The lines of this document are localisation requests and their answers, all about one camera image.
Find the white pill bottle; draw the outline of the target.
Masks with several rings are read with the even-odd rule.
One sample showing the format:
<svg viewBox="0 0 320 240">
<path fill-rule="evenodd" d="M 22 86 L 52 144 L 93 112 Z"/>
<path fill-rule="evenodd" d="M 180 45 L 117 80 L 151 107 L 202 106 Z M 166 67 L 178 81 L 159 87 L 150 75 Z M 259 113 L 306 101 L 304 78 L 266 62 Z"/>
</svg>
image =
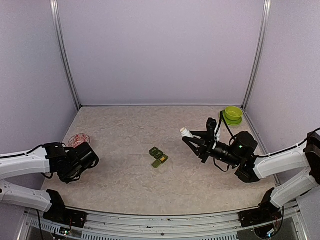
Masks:
<svg viewBox="0 0 320 240">
<path fill-rule="evenodd" d="M 194 138 L 193 134 L 185 127 L 180 129 L 180 134 L 182 137 Z"/>
</svg>

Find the green weekly pill organizer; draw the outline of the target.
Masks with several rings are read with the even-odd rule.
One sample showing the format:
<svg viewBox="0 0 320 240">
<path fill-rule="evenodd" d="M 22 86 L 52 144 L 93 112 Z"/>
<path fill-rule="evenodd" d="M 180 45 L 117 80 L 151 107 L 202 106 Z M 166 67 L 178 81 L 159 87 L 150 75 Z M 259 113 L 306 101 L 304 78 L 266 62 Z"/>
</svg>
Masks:
<svg viewBox="0 0 320 240">
<path fill-rule="evenodd" d="M 151 166 L 155 169 L 157 169 L 168 160 L 168 156 L 157 147 L 153 147 L 152 149 L 150 149 L 149 154 L 155 159 L 155 161 L 151 164 Z"/>
</svg>

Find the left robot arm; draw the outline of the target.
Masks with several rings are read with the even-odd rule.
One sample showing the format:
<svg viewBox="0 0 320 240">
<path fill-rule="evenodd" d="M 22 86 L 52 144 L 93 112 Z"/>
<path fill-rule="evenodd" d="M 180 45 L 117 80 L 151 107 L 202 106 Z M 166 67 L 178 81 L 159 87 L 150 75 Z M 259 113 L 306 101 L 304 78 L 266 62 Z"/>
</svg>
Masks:
<svg viewBox="0 0 320 240">
<path fill-rule="evenodd" d="M 47 179 L 57 175 L 65 184 L 81 178 L 84 171 L 95 168 L 100 159 L 87 142 L 77 147 L 63 143 L 41 144 L 29 151 L 0 156 L 0 201 L 4 204 L 35 209 L 50 214 L 63 223 L 70 218 L 61 195 L 51 189 L 34 190 L 12 184 L 9 178 L 42 174 Z"/>
</svg>

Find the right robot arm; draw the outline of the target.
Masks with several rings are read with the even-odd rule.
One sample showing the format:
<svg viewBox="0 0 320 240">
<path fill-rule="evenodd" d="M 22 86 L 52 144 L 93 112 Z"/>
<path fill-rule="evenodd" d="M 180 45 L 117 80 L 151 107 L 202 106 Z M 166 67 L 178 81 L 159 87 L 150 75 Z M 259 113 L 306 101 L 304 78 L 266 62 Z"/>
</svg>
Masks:
<svg viewBox="0 0 320 240">
<path fill-rule="evenodd" d="M 182 141 L 205 163 L 208 158 L 221 161 L 236 170 L 235 175 L 244 183 L 255 183 L 269 176 L 302 169 L 284 184 L 268 190 L 259 207 L 256 218 L 266 222 L 287 202 L 308 193 L 320 185 L 320 136 L 316 132 L 290 148 L 266 156 L 255 155 L 257 141 L 247 132 L 236 134 L 231 145 L 219 142 L 216 130 L 180 130 Z"/>
</svg>

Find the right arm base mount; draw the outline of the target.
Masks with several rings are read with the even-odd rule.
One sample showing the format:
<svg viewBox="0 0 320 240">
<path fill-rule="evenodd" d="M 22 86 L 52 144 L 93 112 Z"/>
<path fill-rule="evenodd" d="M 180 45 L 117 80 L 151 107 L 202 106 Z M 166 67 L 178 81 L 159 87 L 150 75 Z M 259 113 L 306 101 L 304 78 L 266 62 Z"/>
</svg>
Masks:
<svg viewBox="0 0 320 240">
<path fill-rule="evenodd" d="M 279 209 L 269 210 L 262 208 L 255 208 L 250 210 L 240 211 L 238 213 L 239 221 L 242 228 L 251 227 L 275 221 L 282 218 L 282 213 Z"/>
</svg>

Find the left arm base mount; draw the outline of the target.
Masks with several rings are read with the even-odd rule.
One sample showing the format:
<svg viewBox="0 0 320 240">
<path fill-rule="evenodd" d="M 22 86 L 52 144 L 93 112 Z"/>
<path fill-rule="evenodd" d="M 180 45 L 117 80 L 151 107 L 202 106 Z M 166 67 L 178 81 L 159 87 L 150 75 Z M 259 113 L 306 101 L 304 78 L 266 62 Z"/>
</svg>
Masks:
<svg viewBox="0 0 320 240">
<path fill-rule="evenodd" d="M 69 208 L 57 208 L 44 212 L 43 218 L 55 223 L 83 229 L 87 220 L 87 213 Z"/>
</svg>

